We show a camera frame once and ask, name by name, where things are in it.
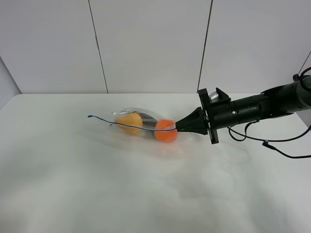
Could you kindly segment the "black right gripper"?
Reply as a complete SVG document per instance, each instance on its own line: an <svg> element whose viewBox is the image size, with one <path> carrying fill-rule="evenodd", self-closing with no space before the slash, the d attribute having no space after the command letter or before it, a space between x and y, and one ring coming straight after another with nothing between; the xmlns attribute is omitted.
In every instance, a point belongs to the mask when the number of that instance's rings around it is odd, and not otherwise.
<svg viewBox="0 0 311 233"><path fill-rule="evenodd" d="M219 88L216 88L216 91L221 95L221 100L214 103L210 101L206 88L198 91L202 108L196 108L188 116L177 121L175 125L178 132L201 135L209 133L211 143L219 143L217 130L229 126L233 122L233 114L231 98Z"/></svg>

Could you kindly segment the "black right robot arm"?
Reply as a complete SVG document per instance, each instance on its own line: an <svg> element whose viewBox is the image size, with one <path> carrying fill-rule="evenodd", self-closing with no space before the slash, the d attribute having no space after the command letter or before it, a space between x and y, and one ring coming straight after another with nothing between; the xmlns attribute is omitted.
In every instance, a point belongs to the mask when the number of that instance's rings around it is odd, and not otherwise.
<svg viewBox="0 0 311 233"><path fill-rule="evenodd" d="M198 91L201 106L190 115L176 122L178 132L209 135L212 144L219 142L217 130L290 115L311 107L311 78L270 88L258 95L231 100L228 94L217 88L208 94L207 89Z"/></svg>

